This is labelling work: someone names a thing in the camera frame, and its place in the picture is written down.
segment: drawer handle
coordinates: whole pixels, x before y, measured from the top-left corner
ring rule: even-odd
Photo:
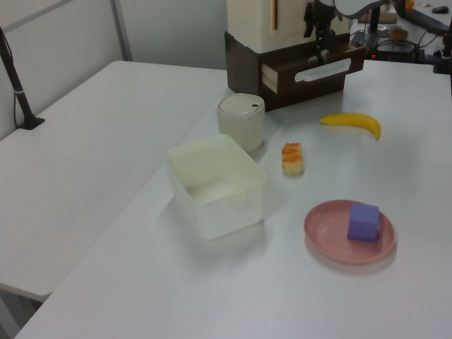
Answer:
[[[295,74],[295,81],[315,81],[327,76],[334,76],[350,69],[352,60],[350,58],[332,62],[306,71]]]

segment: cup lid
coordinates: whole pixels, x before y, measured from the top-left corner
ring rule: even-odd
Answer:
[[[218,109],[240,117],[259,110],[263,105],[263,99],[257,95],[238,93],[223,99]]]

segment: floor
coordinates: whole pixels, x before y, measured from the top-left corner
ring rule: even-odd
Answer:
[[[41,305],[41,302],[0,290],[0,339],[13,339]]]

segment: computer mouse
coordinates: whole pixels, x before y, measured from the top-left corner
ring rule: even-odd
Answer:
[[[438,6],[438,7],[432,8],[432,13],[446,14],[446,13],[449,13],[449,8],[448,8],[448,6]]]

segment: translucent plastic container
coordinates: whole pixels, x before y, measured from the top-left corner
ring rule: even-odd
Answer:
[[[165,165],[178,206],[202,238],[262,219],[267,176],[230,136],[171,148]]]

